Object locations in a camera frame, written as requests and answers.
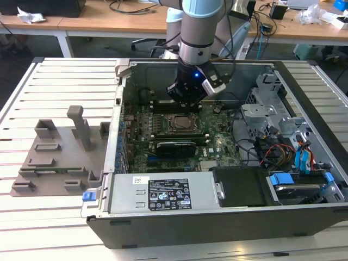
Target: barcode sticker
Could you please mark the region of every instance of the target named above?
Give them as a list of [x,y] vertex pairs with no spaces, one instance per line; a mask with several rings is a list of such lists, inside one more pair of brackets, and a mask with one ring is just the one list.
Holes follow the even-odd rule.
[[149,176],[133,176],[133,184],[147,184],[150,180]]

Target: wooden desk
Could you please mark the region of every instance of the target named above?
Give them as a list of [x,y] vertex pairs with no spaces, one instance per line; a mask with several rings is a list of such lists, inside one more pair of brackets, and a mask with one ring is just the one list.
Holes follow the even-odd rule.
[[[154,14],[126,15],[112,11],[108,5],[103,0],[87,0],[79,18],[63,18],[58,28],[60,30],[166,33],[167,7],[156,7],[157,12]],[[121,10],[132,11],[149,6],[151,4],[127,0],[122,2]]]
[[[258,10],[262,4],[272,1],[257,1],[255,10]],[[338,13],[339,10],[333,7],[334,1],[320,2],[321,8]],[[266,8],[262,13],[269,15],[270,8]],[[288,10],[282,20],[275,20],[277,22],[277,32],[270,37],[270,41],[276,39],[283,39],[287,43],[290,43],[289,39],[296,40],[322,40],[322,41],[348,41],[348,30],[338,30],[335,26],[322,22],[321,24],[304,24],[301,25],[295,18],[298,14],[296,10]],[[264,15],[260,15],[260,20],[264,23],[274,25],[274,23]],[[256,34],[256,22],[252,19],[252,28],[249,36],[255,36]]]
[[[270,0],[257,0],[256,10]],[[137,10],[151,4],[138,3],[138,0],[126,0],[122,10]],[[321,2],[322,8],[332,11],[333,0]],[[269,14],[270,8],[263,12]],[[48,17],[46,22],[32,25],[23,23],[17,16],[2,16],[1,21],[14,34],[54,35],[57,37],[64,57],[73,57],[69,36],[94,36],[118,38],[155,38],[163,39],[166,35],[166,7],[158,7],[155,14],[125,15],[112,11],[104,0],[87,0],[79,18]],[[269,38],[269,42],[281,44],[316,44],[316,45],[348,45],[348,30],[338,30],[331,24],[300,25],[294,17],[295,10],[289,10],[283,20],[277,20],[277,32]],[[272,24],[264,15],[261,21]],[[0,27],[0,33],[8,33]],[[256,34],[256,23],[252,20],[250,33],[245,45],[252,42]]]
[[61,22],[63,17],[61,16],[46,16],[45,22],[28,24],[22,22],[16,15],[1,15],[0,21],[3,22],[8,28],[16,29],[45,29],[45,30],[57,30],[58,24]]

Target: black box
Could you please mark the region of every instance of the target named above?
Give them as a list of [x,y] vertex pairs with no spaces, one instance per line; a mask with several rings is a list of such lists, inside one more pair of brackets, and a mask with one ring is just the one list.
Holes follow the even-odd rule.
[[0,0],[2,15],[17,15],[19,7],[28,13],[78,17],[86,4],[86,0]]
[[272,19],[277,19],[277,20],[283,19],[285,12],[287,11],[287,8],[288,8],[287,5],[278,5],[278,4],[272,5],[271,11],[270,11],[270,17]]

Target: black plastic cover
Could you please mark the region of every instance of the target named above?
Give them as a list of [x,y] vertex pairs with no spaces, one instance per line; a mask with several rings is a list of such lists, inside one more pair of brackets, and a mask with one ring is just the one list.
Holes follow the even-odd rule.
[[214,181],[220,182],[225,199],[219,200],[223,208],[277,206],[272,198],[266,177],[260,167],[234,166],[213,168]]

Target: power supply label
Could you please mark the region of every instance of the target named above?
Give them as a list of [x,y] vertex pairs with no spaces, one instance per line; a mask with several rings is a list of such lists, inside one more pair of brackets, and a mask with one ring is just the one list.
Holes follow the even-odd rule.
[[148,208],[151,211],[191,209],[188,179],[148,181]]

